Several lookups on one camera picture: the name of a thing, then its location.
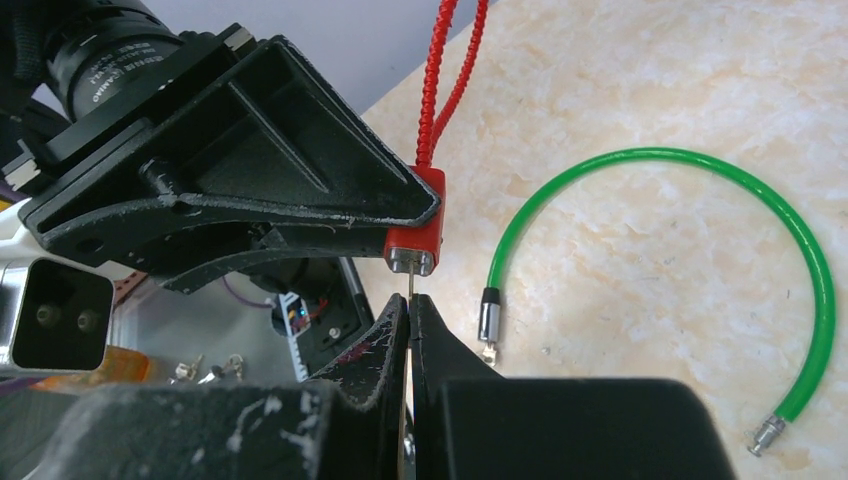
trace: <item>marble countertop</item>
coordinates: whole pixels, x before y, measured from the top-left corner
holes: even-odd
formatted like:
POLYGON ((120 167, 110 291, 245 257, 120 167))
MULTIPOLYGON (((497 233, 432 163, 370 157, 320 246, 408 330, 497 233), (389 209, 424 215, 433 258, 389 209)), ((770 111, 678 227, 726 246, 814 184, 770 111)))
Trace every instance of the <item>marble countertop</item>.
MULTIPOLYGON (((784 195, 848 304, 846 24, 848 2, 828 0, 501 0, 435 154, 448 177, 443 257, 418 291, 479 350, 489 262, 528 196, 589 157, 665 145, 725 159, 784 195)), ((442 93, 469 33, 446 49, 442 93)), ((410 162, 421 78, 365 115, 410 162)), ((359 266, 375 309, 405 291, 381 260, 359 266)), ((563 191, 525 236, 497 369, 675 378, 709 408, 741 478, 848 478, 844 328, 807 410, 763 458, 745 450, 804 359, 811 290, 790 234, 740 188, 685 166, 612 168, 563 191)))

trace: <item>green tube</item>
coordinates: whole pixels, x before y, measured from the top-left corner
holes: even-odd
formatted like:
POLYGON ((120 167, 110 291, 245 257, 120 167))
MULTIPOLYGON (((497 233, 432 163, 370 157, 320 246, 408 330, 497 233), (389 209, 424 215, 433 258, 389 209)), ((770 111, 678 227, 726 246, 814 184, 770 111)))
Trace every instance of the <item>green tube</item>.
POLYGON ((827 260, 813 232, 801 216, 768 185, 729 163, 702 153, 675 148, 649 147, 619 150, 586 160, 557 175, 530 197, 513 217, 495 250, 488 286, 502 289, 506 269, 518 242, 536 214, 571 182, 604 167, 641 160, 661 160, 700 167, 732 180, 766 204, 792 232, 804 254, 815 297, 815 324, 807 358, 795 384, 774 414, 794 421, 810 401, 827 369, 836 332, 836 293, 827 260))

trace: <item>cable connector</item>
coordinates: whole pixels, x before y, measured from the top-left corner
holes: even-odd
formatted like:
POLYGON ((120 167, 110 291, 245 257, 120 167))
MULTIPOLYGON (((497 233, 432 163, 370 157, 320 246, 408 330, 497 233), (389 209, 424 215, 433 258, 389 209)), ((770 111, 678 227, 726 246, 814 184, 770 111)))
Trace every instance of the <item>cable connector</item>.
POLYGON ((480 353, 480 358, 494 367, 498 359, 496 348, 501 329, 501 291, 497 288, 486 287, 480 300, 480 317, 477 323, 477 340, 485 342, 486 346, 480 353))
POLYGON ((389 269, 395 273, 406 273, 426 277, 439 264, 444 226, 446 181, 445 172, 438 168, 413 166, 418 175, 441 197, 439 211, 429 223, 418 228, 392 228, 386 236, 383 257, 389 269))
POLYGON ((769 418, 763 422, 763 426, 761 426, 757 433, 754 434, 754 444, 748 447, 748 451, 756 457, 761 456, 763 450, 771 446, 771 444, 777 440, 777 437, 783 433, 783 429, 785 428, 785 420, 777 415, 769 416, 769 418))

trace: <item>black bracket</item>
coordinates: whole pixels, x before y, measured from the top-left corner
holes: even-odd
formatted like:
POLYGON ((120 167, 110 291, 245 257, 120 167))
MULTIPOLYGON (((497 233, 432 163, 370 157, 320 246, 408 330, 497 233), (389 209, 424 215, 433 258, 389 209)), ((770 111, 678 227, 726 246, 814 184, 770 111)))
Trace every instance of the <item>black bracket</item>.
POLYGON ((292 257, 381 256, 440 199, 284 37, 186 43, 3 173, 47 251, 192 292, 292 257))

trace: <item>red cable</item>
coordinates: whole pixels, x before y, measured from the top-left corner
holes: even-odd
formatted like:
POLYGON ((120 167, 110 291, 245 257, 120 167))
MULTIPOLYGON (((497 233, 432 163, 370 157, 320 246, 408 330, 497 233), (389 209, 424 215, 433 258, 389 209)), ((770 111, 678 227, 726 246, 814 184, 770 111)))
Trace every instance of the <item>red cable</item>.
POLYGON ((430 53, 424 66, 424 88, 421 99, 421 117, 418 120, 418 148, 415 150, 415 164, 430 166, 433 150, 433 122, 436 116, 436 92, 439 86, 439 68, 442 54, 448 38, 453 12, 459 0, 442 0, 433 37, 430 40, 430 53))
POLYGON ((477 51, 483 38, 483 27, 486 24, 486 14, 489 9, 488 0, 479 0, 477 3, 477 15, 474 18, 474 27, 471 31, 471 40, 468 51, 465 54, 465 62, 462 64, 459 77, 448 97, 445 106, 436 115, 436 95, 439 85, 439 69, 442 64, 442 54, 447 42, 448 30, 458 0, 442 0, 439 5, 439 14, 436 17, 436 25, 433 27, 433 38, 430 41, 430 53, 427 56, 427 64, 424 67, 424 89, 421 99, 421 118, 418 121, 418 148, 416 149, 415 164, 429 167, 433 163, 433 151, 441 137, 442 132, 451 119, 456 107, 459 105, 462 94, 468 86, 471 71, 477 59, 477 51))
POLYGON ((432 146, 430 147, 430 158, 432 160, 433 151, 436 150, 436 143, 439 142, 439 137, 445 130, 448 122, 456 111, 459 105, 462 94, 465 93, 465 88, 468 86, 468 81, 471 79, 471 70, 474 69, 474 62, 477 60, 477 51, 480 50, 480 43, 483 40, 483 26, 486 24, 486 14, 489 11, 489 1, 479 0, 477 2, 477 15, 474 17, 474 27, 471 30, 471 40, 468 42, 468 50, 465 53, 465 62, 462 64, 462 69, 459 76, 456 78, 456 84, 453 86, 450 96, 448 97, 445 106, 436 118, 436 123, 433 128, 432 146))
POLYGON ((310 313, 309 318, 316 318, 318 315, 321 315, 321 312, 323 312, 324 309, 327 308, 327 305, 329 303, 330 303, 329 300, 327 300, 326 298, 322 298, 321 300, 319 300, 318 301, 318 309, 315 310, 313 313, 310 313))

